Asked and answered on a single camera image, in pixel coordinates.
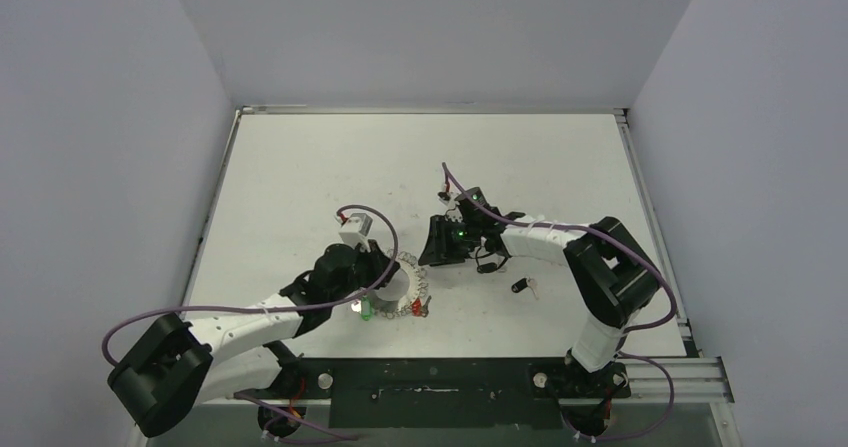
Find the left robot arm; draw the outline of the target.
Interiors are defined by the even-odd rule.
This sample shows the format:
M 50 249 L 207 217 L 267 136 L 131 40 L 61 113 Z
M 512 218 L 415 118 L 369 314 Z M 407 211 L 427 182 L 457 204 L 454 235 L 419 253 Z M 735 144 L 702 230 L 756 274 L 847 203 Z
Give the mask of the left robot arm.
M 198 404 L 231 392 L 265 389 L 282 398 L 297 387 L 299 372 L 284 341 L 325 322 L 354 292 L 375 290 L 400 266 L 376 241 L 332 244 L 312 269 L 270 297 L 243 308 L 212 306 L 208 317 L 182 319 L 162 309 L 119 360 L 107 384 L 147 437 L 180 423 Z

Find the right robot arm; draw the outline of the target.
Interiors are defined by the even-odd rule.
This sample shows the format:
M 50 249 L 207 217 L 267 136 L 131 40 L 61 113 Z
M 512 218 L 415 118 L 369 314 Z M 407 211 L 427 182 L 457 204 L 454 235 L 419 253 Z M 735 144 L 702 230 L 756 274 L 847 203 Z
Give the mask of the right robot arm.
M 656 266 L 628 229 L 610 216 L 567 226 L 521 212 L 502 214 L 478 187 L 438 198 L 446 211 L 429 220 L 420 265 L 462 264 L 484 250 L 504 260 L 524 257 L 570 270 L 588 318 L 566 355 L 571 363 L 565 381 L 577 395 L 593 394 L 635 317 L 660 288 Z

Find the black tagged key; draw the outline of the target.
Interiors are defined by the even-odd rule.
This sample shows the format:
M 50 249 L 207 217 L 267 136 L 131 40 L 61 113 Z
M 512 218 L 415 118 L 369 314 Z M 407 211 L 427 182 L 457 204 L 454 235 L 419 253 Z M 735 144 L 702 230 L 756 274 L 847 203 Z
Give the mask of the black tagged key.
M 490 252 L 485 249 L 477 249 L 473 256 L 476 272 L 481 275 L 495 273 L 501 270 L 509 260 L 509 257 L 499 252 Z
M 537 292 L 538 283 L 534 278 L 531 277 L 523 277 L 519 279 L 517 282 L 511 285 L 510 290 L 519 294 L 524 291 L 529 291 L 535 300 L 539 300 L 539 294 Z

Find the red tagged key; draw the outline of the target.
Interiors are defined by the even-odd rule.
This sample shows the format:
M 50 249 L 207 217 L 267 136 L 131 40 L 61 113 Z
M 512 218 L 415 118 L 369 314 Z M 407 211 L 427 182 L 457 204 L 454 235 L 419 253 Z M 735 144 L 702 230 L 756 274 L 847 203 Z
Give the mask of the red tagged key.
M 410 307 L 410 312 L 414 317 L 426 318 L 429 316 L 429 305 L 432 297 L 416 299 Z

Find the metal key organizer disc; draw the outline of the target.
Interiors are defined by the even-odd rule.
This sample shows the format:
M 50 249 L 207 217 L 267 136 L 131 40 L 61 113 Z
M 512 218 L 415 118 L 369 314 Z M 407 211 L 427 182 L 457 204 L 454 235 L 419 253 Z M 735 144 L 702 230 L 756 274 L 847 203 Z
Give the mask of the metal key organizer disc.
M 400 251 L 397 263 L 399 269 L 392 279 L 367 296 L 375 316 L 386 319 L 413 316 L 410 312 L 411 304 L 418 298 L 429 296 L 427 271 L 419 265 L 418 259 L 409 252 Z

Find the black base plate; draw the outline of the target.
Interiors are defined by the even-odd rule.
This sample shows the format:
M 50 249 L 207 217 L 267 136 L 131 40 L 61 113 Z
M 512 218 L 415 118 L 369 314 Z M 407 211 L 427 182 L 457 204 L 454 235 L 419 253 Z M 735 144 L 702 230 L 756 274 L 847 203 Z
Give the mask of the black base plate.
M 565 406 L 602 414 L 611 401 L 630 397 L 626 375 L 621 363 L 587 374 L 560 357 L 305 358 L 252 394 L 325 406 L 333 429 L 556 429 Z

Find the aluminium frame rail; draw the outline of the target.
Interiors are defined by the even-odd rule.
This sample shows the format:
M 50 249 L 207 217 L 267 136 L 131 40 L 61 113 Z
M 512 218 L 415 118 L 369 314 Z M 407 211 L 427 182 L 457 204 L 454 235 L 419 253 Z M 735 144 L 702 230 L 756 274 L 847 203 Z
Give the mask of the aluminium frame rail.
M 625 358 L 587 373 L 560 357 L 536 358 L 300 358 L 271 359 L 251 369 L 227 361 L 210 371 L 197 404 L 245 391 L 261 399 L 337 400 L 344 394 L 379 399 L 390 393 L 517 393 L 562 402 L 606 395 L 633 402 L 730 403 L 734 397 L 718 358 Z

